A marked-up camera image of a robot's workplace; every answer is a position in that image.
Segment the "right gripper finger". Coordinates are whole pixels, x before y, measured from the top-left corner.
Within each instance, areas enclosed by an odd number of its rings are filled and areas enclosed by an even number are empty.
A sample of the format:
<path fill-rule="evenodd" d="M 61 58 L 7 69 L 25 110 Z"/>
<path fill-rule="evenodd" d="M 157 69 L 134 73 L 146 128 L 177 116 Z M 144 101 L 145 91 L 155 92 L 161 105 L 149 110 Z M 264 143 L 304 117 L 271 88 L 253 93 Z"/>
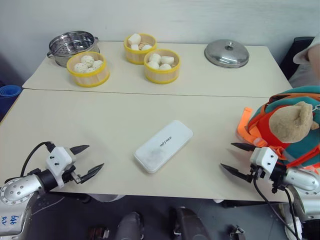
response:
<path fill-rule="evenodd" d="M 247 152 L 253 152 L 255 150 L 255 146 L 249 143 L 232 142 L 231 145 Z"/>
<path fill-rule="evenodd" d="M 225 165 L 223 163 L 220 164 L 225 170 L 227 170 L 229 173 L 231 173 L 233 176 L 236 176 L 242 180 L 245 180 L 245 181 L 250 181 L 251 180 L 251 176 L 248 175 L 248 174 L 243 174 L 241 172 L 239 172 L 238 169 L 234 168 L 234 167 L 231 167 L 229 165 Z"/>

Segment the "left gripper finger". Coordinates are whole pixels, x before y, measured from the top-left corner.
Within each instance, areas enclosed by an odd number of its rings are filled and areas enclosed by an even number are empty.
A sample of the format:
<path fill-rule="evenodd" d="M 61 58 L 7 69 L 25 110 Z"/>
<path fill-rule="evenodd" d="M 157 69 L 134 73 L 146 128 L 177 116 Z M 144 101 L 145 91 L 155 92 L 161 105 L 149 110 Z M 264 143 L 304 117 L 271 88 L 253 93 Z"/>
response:
<path fill-rule="evenodd" d="M 77 155 L 77 154 L 83 152 L 84 150 L 86 150 L 86 149 L 89 148 L 89 147 L 90 147 L 89 145 L 84 144 L 84 145 L 79 145 L 79 146 L 71 147 L 69 150 L 70 150 L 74 155 Z"/>
<path fill-rule="evenodd" d="M 93 178 L 102 169 L 103 166 L 104 166 L 104 163 L 99 164 L 91 168 L 90 170 L 88 170 L 87 174 L 80 177 L 80 183 L 83 184 L 89 179 Z"/>

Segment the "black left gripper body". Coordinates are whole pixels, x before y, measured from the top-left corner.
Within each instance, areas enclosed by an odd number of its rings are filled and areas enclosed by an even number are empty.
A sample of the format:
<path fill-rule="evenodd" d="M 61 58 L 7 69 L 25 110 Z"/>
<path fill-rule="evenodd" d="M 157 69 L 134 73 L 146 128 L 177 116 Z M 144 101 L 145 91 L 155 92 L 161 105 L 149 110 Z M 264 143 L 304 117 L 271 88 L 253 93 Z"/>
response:
<path fill-rule="evenodd" d="M 76 184 L 80 184 L 82 179 L 79 174 L 75 172 L 76 167 L 72 165 L 69 169 L 65 170 L 62 174 L 62 180 L 64 183 L 75 181 Z"/>

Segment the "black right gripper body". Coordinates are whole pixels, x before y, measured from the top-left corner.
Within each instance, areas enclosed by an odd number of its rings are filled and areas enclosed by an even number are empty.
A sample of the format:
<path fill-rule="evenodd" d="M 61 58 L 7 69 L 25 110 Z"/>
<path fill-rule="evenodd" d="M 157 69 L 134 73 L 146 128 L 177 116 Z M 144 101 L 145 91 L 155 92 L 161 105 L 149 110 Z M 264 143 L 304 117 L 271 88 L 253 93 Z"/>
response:
<path fill-rule="evenodd" d="M 251 163 L 250 174 L 246 176 L 246 181 L 248 183 L 251 183 L 252 181 L 258 180 L 259 178 L 263 179 L 265 177 L 265 174 L 266 172 L 262 166 Z"/>

